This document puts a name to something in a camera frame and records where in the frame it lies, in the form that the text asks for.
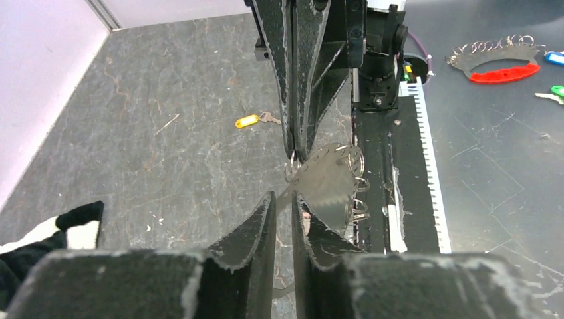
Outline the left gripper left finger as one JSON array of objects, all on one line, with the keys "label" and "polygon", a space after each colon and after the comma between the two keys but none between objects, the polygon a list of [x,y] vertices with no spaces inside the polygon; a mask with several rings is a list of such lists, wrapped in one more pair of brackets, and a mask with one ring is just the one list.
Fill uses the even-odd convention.
[{"label": "left gripper left finger", "polygon": [[207,248],[195,318],[271,317],[276,224],[276,196],[268,191],[245,221]]}]

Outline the metal key organizer plate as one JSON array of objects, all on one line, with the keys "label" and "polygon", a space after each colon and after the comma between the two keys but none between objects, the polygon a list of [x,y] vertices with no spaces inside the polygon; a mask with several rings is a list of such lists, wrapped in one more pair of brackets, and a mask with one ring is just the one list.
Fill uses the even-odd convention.
[{"label": "metal key organizer plate", "polygon": [[295,172],[276,199],[276,213],[290,205],[293,192],[299,191],[321,221],[351,242],[347,231],[370,216],[367,204],[356,197],[370,188],[363,174],[364,156],[358,146],[327,144]]}]

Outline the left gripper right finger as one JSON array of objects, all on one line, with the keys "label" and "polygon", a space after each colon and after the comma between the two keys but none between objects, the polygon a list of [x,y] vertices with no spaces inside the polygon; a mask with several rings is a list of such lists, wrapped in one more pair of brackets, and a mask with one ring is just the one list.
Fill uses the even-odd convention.
[{"label": "left gripper right finger", "polygon": [[344,256],[364,251],[321,221],[299,191],[291,205],[297,317],[354,318]]}]

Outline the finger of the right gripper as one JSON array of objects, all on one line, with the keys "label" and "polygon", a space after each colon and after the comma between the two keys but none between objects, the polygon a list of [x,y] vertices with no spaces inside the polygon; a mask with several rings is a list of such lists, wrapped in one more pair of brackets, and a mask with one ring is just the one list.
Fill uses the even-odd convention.
[{"label": "finger of the right gripper", "polygon": [[252,1],[253,13],[269,55],[275,75],[279,102],[283,145],[289,159],[293,157],[295,143],[291,111],[291,27],[288,1]]},{"label": "finger of the right gripper", "polygon": [[309,159],[325,112],[349,75],[345,1],[296,1],[294,149]]}]

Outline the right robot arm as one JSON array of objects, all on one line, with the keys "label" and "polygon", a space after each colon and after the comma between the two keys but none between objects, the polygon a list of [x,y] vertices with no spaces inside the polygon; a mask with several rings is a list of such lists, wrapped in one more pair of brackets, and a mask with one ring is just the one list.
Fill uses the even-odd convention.
[{"label": "right robot arm", "polygon": [[347,80],[364,112],[396,106],[404,44],[403,1],[247,1],[259,36],[255,56],[277,81],[283,145],[309,159],[319,123]]}]

